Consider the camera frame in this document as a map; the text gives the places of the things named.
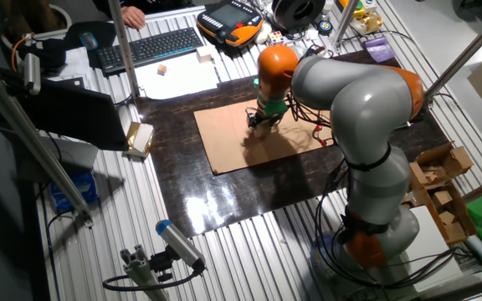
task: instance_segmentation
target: orange handheld controller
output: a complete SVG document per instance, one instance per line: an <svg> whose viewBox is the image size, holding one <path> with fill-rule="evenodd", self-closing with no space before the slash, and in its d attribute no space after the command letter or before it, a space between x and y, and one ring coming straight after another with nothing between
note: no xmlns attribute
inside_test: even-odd
<svg viewBox="0 0 482 301"><path fill-rule="evenodd" d="M252 41L263 22L255 9L234 0L224 0L197 17L197 25L203 32L234 47Z"/></svg>

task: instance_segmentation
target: cardboard sheet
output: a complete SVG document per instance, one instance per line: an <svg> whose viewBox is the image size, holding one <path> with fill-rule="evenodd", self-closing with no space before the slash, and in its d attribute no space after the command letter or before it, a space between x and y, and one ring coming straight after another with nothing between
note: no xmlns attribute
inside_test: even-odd
<svg viewBox="0 0 482 301"><path fill-rule="evenodd" d="M247 107L256 108L256 100L194 112L214 175L322 147L312 138L315 125L294 121L289 111L267 137L262 140L254 137L247 127ZM328 117L330 112L322 114ZM328 137L331 137L331 130L323 128L320 138ZM332 144L332 140L327 141L327 145Z"/></svg>

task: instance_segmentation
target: monitor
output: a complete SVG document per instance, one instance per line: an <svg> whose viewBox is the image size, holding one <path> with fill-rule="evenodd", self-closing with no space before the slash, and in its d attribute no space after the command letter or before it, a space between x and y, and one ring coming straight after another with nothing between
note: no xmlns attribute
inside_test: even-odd
<svg viewBox="0 0 482 301"><path fill-rule="evenodd" d="M21 76L8 69L0 69L0 75L23 85ZM16 98L39 130L83 140L101 150L127 151L129 148L110 95L42 79L38 95ZM1 114L0 123L6 123Z"/></svg>

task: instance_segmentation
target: roll of tape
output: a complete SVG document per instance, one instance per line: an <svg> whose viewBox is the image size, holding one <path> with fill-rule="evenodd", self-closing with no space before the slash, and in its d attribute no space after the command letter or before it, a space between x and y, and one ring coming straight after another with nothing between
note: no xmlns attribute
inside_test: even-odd
<svg viewBox="0 0 482 301"><path fill-rule="evenodd" d="M274 0L274 20L285 30L312 23L325 6L325 0Z"/></svg>

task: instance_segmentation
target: cardboard box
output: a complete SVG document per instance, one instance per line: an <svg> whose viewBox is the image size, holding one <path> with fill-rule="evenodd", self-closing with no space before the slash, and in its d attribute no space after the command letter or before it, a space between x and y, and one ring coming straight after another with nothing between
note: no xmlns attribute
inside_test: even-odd
<svg viewBox="0 0 482 301"><path fill-rule="evenodd" d="M444 225L445 231L447 231L448 236L451 237L455 241L463 242L468 238L466 233L464 233L464 229L460 225L459 222L454 222L449 225Z"/></svg>
<svg viewBox="0 0 482 301"><path fill-rule="evenodd" d="M124 154L146 158L151 148L151 138L153 137L153 125L131 122L127 132L127 142L130 149Z"/></svg>
<svg viewBox="0 0 482 301"><path fill-rule="evenodd" d="M469 158L466 149L463 146L454 148L449 151L449 156L444 160L444 169L448 176L458 176L468 171L474 162Z"/></svg>
<svg viewBox="0 0 482 301"><path fill-rule="evenodd" d="M423 171L419 167L419 164L417 162L410 163L410 171L412 172L412 175L418 180L419 184L428 184L428 180L423 174Z"/></svg>
<svg viewBox="0 0 482 301"><path fill-rule="evenodd" d="M451 225L455 221L455 215L451 214L451 212L442 212L438 216L444 225Z"/></svg>
<svg viewBox="0 0 482 301"><path fill-rule="evenodd" d="M414 198L420 205L427 207L431 213L431 216L433 217L434 222L436 223L436 226L442 234L442 237L448 245L463 242L468 236L477 234L477 229L469 217L468 209L466 208L464 199L452 181L447 182L443 188L443 190L445 190L452 198L451 202L446 203L444 210L454 215L455 220L453 223L451 223L453 226L448 228L446 228L447 225L444 225L442 218L438 215L437 208L427 193L425 186L419 184L418 179L416 179L415 176L411 177L411 187L413 189ZM462 233L459 231L459 226L454 225L455 223L460 225L460 227L463 229L464 235L462 235Z"/></svg>
<svg viewBox="0 0 482 301"><path fill-rule="evenodd" d="M446 182L464 174L474 164L466 149L463 146L453 148L453 142L424 151L416 158L416 163L428 181L423 184L427 190L444 186ZM420 176L417 172L413 175L417 178Z"/></svg>
<svg viewBox="0 0 482 301"><path fill-rule="evenodd" d="M453 200L453 198L449 195L447 191L438 191L433 194L433 199L440 203L440 205L444 206L449 204Z"/></svg>

